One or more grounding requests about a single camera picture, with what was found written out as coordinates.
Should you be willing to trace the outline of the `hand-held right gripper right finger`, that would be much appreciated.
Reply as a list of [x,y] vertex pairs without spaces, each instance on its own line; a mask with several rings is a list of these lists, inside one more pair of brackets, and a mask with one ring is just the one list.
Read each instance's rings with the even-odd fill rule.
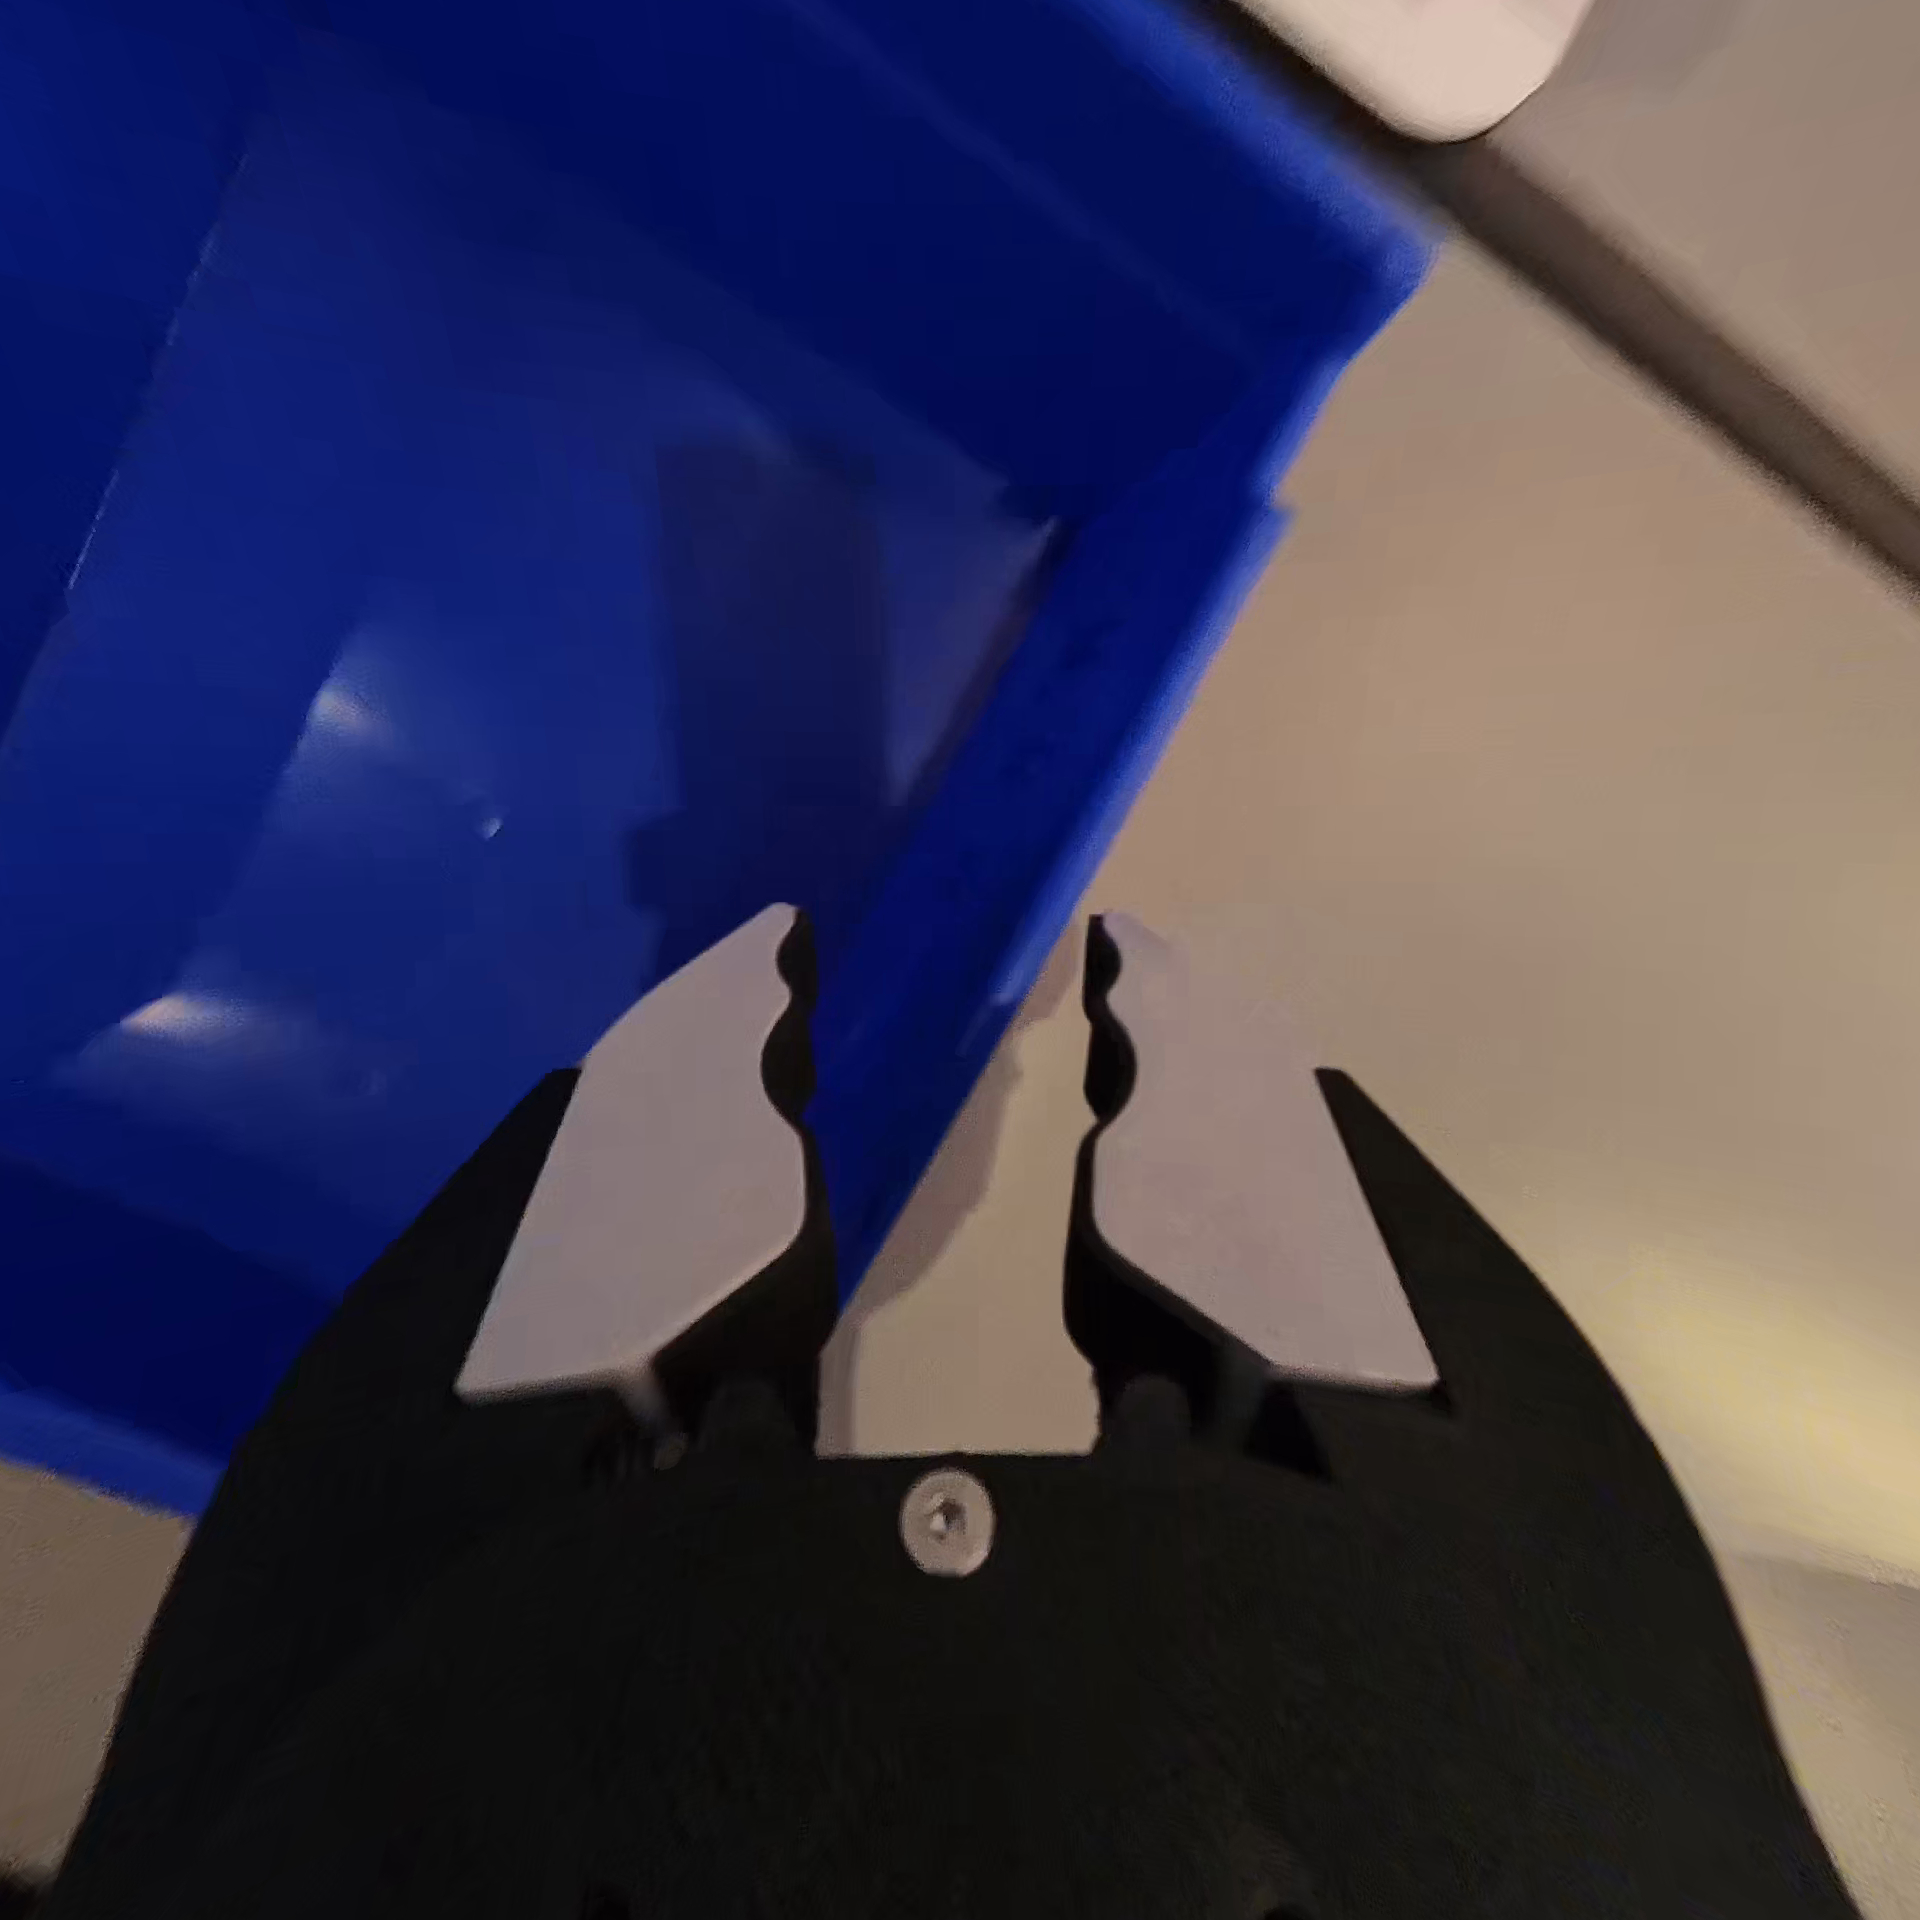
[[1139,1381],[1223,1450],[1307,1450],[1303,1384],[1434,1394],[1298,1016],[1120,911],[1088,926],[1084,1012],[1062,1318],[1101,1436]]

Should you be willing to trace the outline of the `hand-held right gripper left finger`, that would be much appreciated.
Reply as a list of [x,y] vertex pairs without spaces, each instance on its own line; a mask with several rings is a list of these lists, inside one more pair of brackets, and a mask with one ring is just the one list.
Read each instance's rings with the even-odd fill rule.
[[660,1434],[765,1388],[818,1429],[836,1322],[806,1108],[818,968],[770,902],[656,983],[584,1054],[471,1338],[458,1394],[608,1388]]

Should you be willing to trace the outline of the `blue plastic bin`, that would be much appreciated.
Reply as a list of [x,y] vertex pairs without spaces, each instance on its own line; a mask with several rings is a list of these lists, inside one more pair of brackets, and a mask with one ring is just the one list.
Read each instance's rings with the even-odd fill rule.
[[195,1515],[768,902],[875,1259],[1419,286],[1170,4],[5,4],[5,1463]]

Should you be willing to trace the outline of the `black rubber strip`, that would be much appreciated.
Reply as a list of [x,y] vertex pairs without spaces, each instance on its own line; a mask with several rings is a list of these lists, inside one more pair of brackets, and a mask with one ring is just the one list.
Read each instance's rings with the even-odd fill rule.
[[1494,263],[1915,600],[1915,482],[1715,325],[1668,275],[1494,144],[1396,138],[1389,154],[1408,184]]

